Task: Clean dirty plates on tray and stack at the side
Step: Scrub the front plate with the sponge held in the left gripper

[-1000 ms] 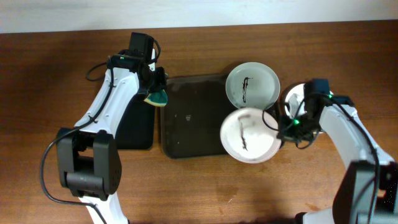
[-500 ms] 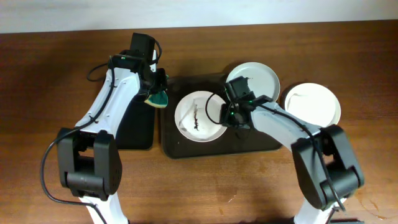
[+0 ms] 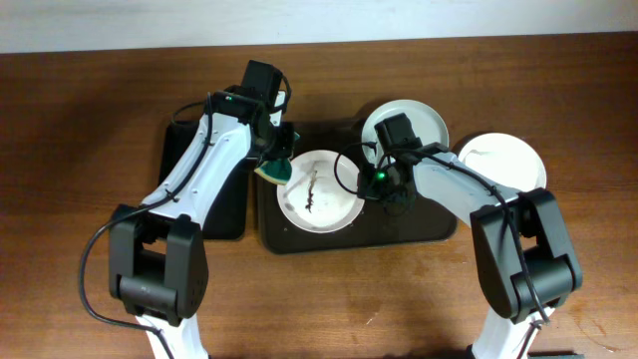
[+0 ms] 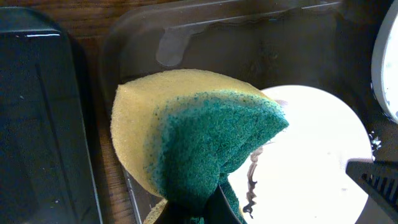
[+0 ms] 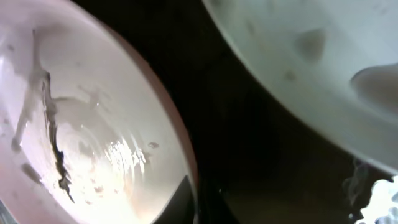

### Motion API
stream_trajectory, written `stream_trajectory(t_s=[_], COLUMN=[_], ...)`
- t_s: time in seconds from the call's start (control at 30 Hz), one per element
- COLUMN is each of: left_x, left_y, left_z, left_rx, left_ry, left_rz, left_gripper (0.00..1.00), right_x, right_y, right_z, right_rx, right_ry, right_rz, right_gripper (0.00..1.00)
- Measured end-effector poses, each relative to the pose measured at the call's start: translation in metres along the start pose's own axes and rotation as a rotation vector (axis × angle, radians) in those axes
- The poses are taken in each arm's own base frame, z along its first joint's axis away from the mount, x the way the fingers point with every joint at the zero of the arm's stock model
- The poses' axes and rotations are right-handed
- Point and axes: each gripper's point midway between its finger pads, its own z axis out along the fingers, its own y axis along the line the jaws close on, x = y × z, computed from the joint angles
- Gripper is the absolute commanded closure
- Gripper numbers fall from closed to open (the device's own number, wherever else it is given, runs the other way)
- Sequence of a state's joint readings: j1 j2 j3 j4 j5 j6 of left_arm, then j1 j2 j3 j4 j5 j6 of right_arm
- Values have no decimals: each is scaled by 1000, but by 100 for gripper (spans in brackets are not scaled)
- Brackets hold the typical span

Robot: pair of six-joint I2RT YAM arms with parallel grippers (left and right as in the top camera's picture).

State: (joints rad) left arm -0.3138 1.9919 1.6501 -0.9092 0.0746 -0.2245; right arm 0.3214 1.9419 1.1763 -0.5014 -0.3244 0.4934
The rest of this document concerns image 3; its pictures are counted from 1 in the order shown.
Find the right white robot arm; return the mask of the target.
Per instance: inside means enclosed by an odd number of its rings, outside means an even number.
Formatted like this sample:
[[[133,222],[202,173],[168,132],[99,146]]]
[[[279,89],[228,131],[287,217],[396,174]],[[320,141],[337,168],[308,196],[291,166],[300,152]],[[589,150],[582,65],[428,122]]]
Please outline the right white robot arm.
[[[362,144],[375,158],[360,169],[358,197],[431,200],[471,230],[478,282],[489,305],[469,358],[525,358],[583,272],[555,196],[521,191],[471,170],[447,147],[425,145],[400,113],[368,119]]]

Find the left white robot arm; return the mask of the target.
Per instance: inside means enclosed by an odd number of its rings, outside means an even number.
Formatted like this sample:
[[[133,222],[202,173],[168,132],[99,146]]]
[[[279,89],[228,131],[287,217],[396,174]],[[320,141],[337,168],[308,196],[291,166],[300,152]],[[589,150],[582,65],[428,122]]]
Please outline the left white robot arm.
[[[135,316],[158,358],[204,358],[196,311],[208,266],[206,218],[236,168],[247,160],[274,184],[290,181],[298,136],[283,121],[292,89],[274,66],[251,60],[242,81],[207,95],[190,144],[137,207],[119,206],[109,236],[109,289]]]

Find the green yellow sponge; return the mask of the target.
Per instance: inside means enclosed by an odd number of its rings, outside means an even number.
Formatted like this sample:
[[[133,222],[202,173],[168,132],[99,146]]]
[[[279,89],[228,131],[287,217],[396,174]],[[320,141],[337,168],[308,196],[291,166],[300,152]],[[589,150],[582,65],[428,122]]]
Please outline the green yellow sponge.
[[[299,139],[299,135],[295,132],[295,142]],[[294,155],[293,154],[289,159],[280,159],[276,161],[269,162],[257,162],[257,166],[254,169],[254,172],[260,176],[262,179],[276,184],[276,185],[286,185],[291,177],[292,177],[292,164],[291,160]]]

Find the white plate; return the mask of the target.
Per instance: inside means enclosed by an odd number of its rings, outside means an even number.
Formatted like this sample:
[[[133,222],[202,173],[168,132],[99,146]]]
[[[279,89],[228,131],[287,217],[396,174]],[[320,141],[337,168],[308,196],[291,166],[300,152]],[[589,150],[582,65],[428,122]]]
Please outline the white plate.
[[[462,146],[458,158],[473,171],[520,191],[547,187],[547,173],[539,154],[512,135],[487,133],[474,137]]]

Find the pink plate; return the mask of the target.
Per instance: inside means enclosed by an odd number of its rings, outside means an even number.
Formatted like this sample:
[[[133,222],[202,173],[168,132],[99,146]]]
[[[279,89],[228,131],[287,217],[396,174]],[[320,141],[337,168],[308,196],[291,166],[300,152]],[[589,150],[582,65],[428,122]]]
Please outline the pink plate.
[[[335,178],[337,156],[336,152],[316,150],[291,161],[291,180],[277,187],[276,199],[283,215],[297,228],[320,234],[335,232],[361,213],[365,201],[344,190]],[[354,189],[358,167],[345,156],[338,160],[341,184]]]

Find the grey-green plate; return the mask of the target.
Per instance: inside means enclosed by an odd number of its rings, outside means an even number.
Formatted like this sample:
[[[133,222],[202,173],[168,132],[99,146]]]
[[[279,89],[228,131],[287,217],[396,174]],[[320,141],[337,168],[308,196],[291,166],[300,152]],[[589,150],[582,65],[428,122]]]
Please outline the grey-green plate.
[[[411,121],[415,135],[424,145],[431,143],[439,143],[446,147],[450,145],[448,128],[443,118],[433,108],[414,100],[395,100],[374,110],[364,123],[361,141],[377,144],[374,150],[368,147],[363,148],[363,154],[370,164],[376,165],[384,153],[374,127],[383,120],[400,114],[406,115]]]

